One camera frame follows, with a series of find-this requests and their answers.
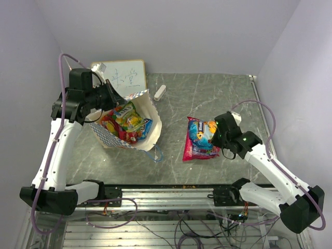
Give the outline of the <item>checkered paper bag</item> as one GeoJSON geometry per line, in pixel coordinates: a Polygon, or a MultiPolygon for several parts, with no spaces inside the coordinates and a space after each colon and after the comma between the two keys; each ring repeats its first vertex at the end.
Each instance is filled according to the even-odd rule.
{"type": "Polygon", "coordinates": [[[143,90],[126,96],[127,103],[109,111],[97,109],[87,116],[88,124],[104,148],[144,151],[155,162],[163,160],[157,145],[162,122],[149,95],[143,90]]]}

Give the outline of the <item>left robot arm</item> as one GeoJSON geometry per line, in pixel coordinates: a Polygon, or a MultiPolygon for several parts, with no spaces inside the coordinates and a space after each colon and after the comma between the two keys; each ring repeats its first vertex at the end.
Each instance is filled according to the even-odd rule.
{"type": "Polygon", "coordinates": [[[69,216],[84,202],[94,206],[105,202],[102,181],[88,179],[66,185],[68,160],[86,117],[93,109],[107,111],[126,102],[110,83],[94,87],[94,76],[96,72],[90,69],[71,70],[69,86],[52,105],[50,137],[42,163],[31,186],[20,190],[20,198],[33,211],[69,216]]]}

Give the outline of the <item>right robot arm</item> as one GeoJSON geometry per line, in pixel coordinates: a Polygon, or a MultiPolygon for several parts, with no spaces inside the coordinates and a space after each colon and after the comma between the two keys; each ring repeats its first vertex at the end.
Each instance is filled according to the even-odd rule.
{"type": "Polygon", "coordinates": [[[256,204],[277,215],[283,224],[296,234],[311,227],[321,216],[324,190],[320,186],[311,187],[278,160],[273,159],[255,133],[242,132],[239,127],[239,114],[226,112],[217,116],[215,122],[216,132],[212,144],[247,161],[276,188],[276,191],[271,191],[249,179],[241,178],[231,185],[229,201],[234,205],[243,202],[256,204]]]}

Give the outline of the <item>blue red snack bag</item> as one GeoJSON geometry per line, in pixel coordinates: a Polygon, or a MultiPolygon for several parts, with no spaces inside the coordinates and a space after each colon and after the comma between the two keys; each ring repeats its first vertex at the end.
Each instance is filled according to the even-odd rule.
{"type": "Polygon", "coordinates": [[[188,118],[188,136],[194,153],[212,154],[218,152],[212,145],[212,138],[216,132],[215,121],[204,121],[201,119],[188,118]]]}

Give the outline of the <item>green Fox's candy bag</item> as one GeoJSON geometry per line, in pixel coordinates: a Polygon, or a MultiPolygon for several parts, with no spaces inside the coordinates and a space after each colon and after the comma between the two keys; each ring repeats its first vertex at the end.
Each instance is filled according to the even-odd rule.
{"type": "Polygon", "coordinates": [[[143,124],[143,118],[136,111],[132,101],[124,105],[119,111],[114,111],[112,118],[128,132],[138,130],[143,124]]]}

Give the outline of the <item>red chips bag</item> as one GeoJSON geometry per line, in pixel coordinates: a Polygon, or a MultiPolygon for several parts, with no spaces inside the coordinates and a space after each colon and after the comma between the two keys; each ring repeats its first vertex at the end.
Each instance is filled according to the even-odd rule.
{"type": "Polygon", "coordinates": [[[187,135],[186,135],[186,143],[185,143],[185,149],[184,149],[184,154],[183,154],[183,161],[189,161],[189,160],[194,160],[194,159],[205,160],[205,159],[212,159],[212,158],[218,157],[220,149],[218,147],[215,147],[215,148],[218,149],[218,152],[212,153],[209,155],[194,153],[191,148],[191,142],[189,141],[188,127],[187,127],[187,135]]]}

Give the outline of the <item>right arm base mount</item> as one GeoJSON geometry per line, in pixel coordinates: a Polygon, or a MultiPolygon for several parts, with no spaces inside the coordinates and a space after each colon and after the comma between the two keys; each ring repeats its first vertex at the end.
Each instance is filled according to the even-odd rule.
{"type": "Polygon", "coordinates": [[[218,185],[212,191],[212,199],[215,207],[222,206],[244,206],[245,202],[242,200],[234,200],[231,196],[231,185],[218,185]]]}

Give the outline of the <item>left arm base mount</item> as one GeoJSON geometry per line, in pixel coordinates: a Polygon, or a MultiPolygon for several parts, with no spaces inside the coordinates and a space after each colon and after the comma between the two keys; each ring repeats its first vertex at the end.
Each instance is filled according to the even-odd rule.
{"type": "Polygon", "coordinates": [[[111,202],[83,202],[82,204],[79,204],[78,207],[105,207],[106,204],[108,207],[120,207],[121,206],[121,200],[122,198],[122,189],[118,186],[113,185],[106,185],[105,186],[105,195],[103,198],[96,198],[96,200],[105,200],[105,199],[116,199],[116,201],[111,202]]]}

